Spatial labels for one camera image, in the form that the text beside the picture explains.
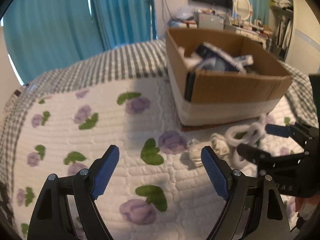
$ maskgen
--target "crumpled cloth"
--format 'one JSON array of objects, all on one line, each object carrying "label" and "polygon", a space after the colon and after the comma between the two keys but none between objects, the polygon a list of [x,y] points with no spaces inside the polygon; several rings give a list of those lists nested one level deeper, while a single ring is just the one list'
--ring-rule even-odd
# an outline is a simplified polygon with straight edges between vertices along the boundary
[{"label": "crumpled cloth", "polygon": [[[229,166],[242,169],[249,164],[239,156],[236,147],[240,144],[248,144],[253,147],[258,147],[258,141],[265,138],[265,120],[266,115],[262,114],[259,121],[250,125],[235,125],[230,127],[225,136],[213,133],[210,140],[207,142],[200,142],[192,139],[188,142],[188,152],[190,159],[197,167],[201,167],[201,149],[205,146],[210,146],[215,154],[222,160],[225,160]],[[244,133],[240,139],[236,138],[239,133]]]}]

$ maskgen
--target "cable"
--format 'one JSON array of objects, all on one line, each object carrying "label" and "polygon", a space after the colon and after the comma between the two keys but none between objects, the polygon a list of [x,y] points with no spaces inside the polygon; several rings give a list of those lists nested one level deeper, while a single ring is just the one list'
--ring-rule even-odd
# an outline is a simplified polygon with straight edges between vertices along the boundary
[{"label": "cable", "polygon": [[168,23],[168,18],[167,18],[167,12],[165,12],[165,7],[164,5],[166,6],[167,10],[168,10],[168,13],[170,15],[170,19],[172,19],[172,15],[170,13],[170,10],[169,10],[169,6],[167,4],[167,0],[161,0],[161,5],[162,5],[162,20],[167,24]]}]

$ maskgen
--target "oval mirror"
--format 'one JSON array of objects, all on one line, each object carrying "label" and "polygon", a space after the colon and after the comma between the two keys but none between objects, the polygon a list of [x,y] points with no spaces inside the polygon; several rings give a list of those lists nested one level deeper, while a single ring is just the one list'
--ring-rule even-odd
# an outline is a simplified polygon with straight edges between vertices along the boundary
[{"label": "oval mirror", "polygon": [[251,4],[249,0],[235,0],[234,11],[241,15],[241,19],[246,21],[250,17]]}]

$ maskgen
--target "purple flower pattern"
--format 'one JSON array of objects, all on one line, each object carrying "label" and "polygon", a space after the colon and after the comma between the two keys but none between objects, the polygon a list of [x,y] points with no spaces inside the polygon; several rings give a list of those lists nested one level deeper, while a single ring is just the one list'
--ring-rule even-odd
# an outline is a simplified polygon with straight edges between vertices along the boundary
[{"label": "purple flower pattern", "polygon": [[292,198],[291,200],[289,200],[287,203],[286,203],[286,213],[287,213],[287,216],[288,218],[292,218],[294,216],[296,212],[296,203],[295,203],[295,200],[294,198]]},{"label": "purple flower pattern", "polygon": [[87,168],[88,167],[82,163],[73,163],[68,168],[68,176],[76,175],[80,170]]},{"label": "purple flower pattern", "polygon": [[40,160],[39,154],[36,152],[29,153],[27,156],[27,164],[30,167],[38,166],[39,160]]},{"label": "purple flower pattern", "polygon": [[87,120],[87,118],[91,115],[91,107],[89,105],[82,106],[78,109],[78,112],[75,115],[74,122],[76,124],[83,123]]},{"label": "purple flower pattern", "polygon": [[81,99],[84,98],[89,93],[89,89],[82,89],[76,93],[76,98]]},{"label": "purple flower pattern", "polygon": [[146,97],[138,97],[127,100],[125,111],[127,114],[142,114],[144,110],[150,108],[150,100]]},{"label": "purple flower pattern", "polygon": [[264,120],[265,124],[276,124],[275,119],[271,114],[268,114]]},{"label": "purple flower pattern", "polygon": [[156,221],[155,208],[141,199],[131,199],[119,207],[122,217],[136,225],[149,225]]},{"label": "purple flower pattern", "polygon": [[290,155],[290,151],[287,147],[281,147],[279,153],[280,156]]},{"label": "purple flower pattern", "polygon": [[160,151],[165,154],[179,154],[187,149],[187,141],[177,131],[165,131],[158,141]]},{"label": "purple flower pattern", "polygon": [[26,196],[26,192],[22,188],[19,188],[17,193],[17,204],[19,207],[23,205],[25,196]]},{"label": "purple flower pattern", "polygon": [[33,128],[37,128],[39,125],[41,125],[41,122],[42,122],[42,115],[35,114],[31,120],[31,125]]}]

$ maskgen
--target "cardboard box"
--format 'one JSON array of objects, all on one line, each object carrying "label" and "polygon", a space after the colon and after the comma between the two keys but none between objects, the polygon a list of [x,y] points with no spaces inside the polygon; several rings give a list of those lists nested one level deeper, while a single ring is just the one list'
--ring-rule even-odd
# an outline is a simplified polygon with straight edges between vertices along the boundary
[{"label": "cardboard box", "polygon": [[[203,42],[233,57],[252,55],[251,68],[259,73],[189,70],[185,56]],[[228,31],[167,29],[167,67],[180,121],[185,126],[220,125],[269,113],[292,83],[280,63],[251,39]]]}]

